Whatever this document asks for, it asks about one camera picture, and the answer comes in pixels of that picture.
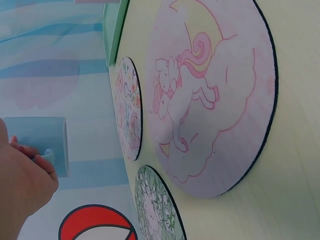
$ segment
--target colorful doodle coaster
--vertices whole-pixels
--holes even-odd
[[[150,139],[171,180],[213,197],[248,172],[278,97],[273,38],[252,0],[162,1],[146,57]]]
[[[114,109],[123,155],[134,161],[141,149],[143,118],[139,78],[129,57],[118,65]]]
[[[186,240],[177,205],[160,175],[149,166],[135,177],[135,205],[142,235],[149,240]]]

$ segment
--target unicorn coaster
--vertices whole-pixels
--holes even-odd
[[[135,177],[135,205],[144,239],[186,240],[177,205],[160,175],[142,166]]]
[[[276,110],[266,19],[252,0],[162,1],[148,46],[143,101],[156,157],[192,196],[227,192],[261,154]]]
[[[114,109],[123,155],[134,161],[141,150],[143,118],[139,78],[129,57],[118,65]]]

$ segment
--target blue striped fabric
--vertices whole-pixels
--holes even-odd
[[[0,0],[0,80],[107,74],[102,11],[74,0]]]
[[[74,0],[2,0],[0,1],[0,12],[31,6],[34,4],[45,4],[54,2],[73,2]]]
[[[75,23],[58,23],[53,25],[44,26],[34,31],[30,31],[18,36],[10,37],[0,41],[1,43],[14,40],[17,38],[49,35],[49,36],[65,36],[73,34],[83,34],[89,32],[102,32],[102,23],[95,24],[75,24]]]

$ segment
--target blue striped background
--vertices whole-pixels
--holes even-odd
[[[69,176],[59,178],[59,190],[89,189],[129,184],[123,158],[73,161]]]

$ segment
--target pink unicorn drawing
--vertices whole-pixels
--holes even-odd
[[[169,60],[157,59],[155,66],[159,75],[153,77],[153,111],[159,114],[160,119],[163,119],[167,113],[169,114],[173,124],[175,146],[182,152],[187,152],[189,146],[183,137],[179,137],[180,125],[188,115],[191,101],[201,100],[204,108],[213,110],[215,103],[219,100],[218,88],[209,87],[204,77],[207,69],[203,72],[196,72],[188,63],[189,60],[192,60],[203,64],[208,58],[211,58],[211,41],[204,32],[199,33],[194,41],[201,43],[199,44],[202,48],[200,56],[195,57],[189,50],[185,50],[177,58],[171,56]],[[177,101],[180,102],[178,115],[174,104]]]
[[[235,126],[246,109],[256,74],[255,50],[245,40],[234,35],[212,49],[201,32],[191,46],[197,56],[186,49],[177,58],[155,60],[153,112],[172,122],[171,140],[159,147],[181,183],[203,171],[219,132]],[[201,65],[206,67],[198,71],[195,66]]]

